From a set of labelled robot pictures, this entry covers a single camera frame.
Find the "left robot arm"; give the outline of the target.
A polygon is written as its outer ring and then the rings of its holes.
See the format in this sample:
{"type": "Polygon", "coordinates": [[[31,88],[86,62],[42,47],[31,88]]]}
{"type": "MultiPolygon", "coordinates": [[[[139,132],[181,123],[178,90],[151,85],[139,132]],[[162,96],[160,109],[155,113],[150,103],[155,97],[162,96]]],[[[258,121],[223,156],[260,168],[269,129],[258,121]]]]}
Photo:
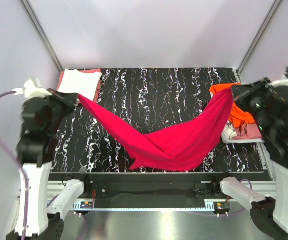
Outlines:
{"type": "Polygon", "coordinates": [[[22,105],[20,140],[16,146],[21,172],[18,218],[8,240],[58,240],[64,220],[78,197],[91,194],[91,185],[69,180],[52,201],[47,202],[47,187],[57,146],[56,132],[63,118],[77,105],[76,93],[52,89],[32,92],[22,105]]]}

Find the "crimson red t-shirt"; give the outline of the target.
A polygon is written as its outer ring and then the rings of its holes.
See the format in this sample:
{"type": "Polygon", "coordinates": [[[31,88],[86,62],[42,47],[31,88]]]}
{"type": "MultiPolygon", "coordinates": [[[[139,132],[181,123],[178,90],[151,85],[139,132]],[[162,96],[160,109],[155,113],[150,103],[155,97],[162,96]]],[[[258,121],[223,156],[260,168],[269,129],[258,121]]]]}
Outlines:
{"type": "Polygon", "coordinates": [[[118,116],[79,95],[82,106],[134,160],[130,169],[148,167],[167,171],[190,171],[219,143],[233,105],[232,91],[215,94],[196,118],[152,133],[139,133],[118,116]]]}

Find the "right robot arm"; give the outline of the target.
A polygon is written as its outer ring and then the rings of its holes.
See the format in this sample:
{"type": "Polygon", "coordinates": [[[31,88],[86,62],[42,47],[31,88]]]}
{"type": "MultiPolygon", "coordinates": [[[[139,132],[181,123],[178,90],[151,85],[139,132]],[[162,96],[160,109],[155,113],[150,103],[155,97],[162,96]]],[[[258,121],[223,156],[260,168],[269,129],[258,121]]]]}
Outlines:
{"type": "Polygon", "coordinates": [[[254,225],[272,239],[288,240],[288,79],[264,78],[235,85],[236,105],[252,115],[275,169],[276,196],[256,193],[236,178],[224,174],[211,185],[216,198],[231,197],[250,214],[254,225]]]}

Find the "orange t-shirt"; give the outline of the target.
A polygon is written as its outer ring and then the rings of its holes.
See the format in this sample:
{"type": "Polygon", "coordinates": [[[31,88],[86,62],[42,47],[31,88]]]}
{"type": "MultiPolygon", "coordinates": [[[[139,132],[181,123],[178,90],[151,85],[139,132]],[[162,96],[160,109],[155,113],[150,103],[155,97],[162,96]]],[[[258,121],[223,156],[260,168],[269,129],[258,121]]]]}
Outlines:
{"type": "MultiPolygon", "coordinates": [[[[240,83],[224,83],[212,85],[209,92],[212,94],[217,94],[218,92],[231,88],[233,85],[240,85],[240,83]]],[[[241,110],[235,103],[232,105],[231,113],[228,120],[233,124],[235,128],[239,128],[244,124],[254,124],[255,120],[248,112],[241,110]]]]}

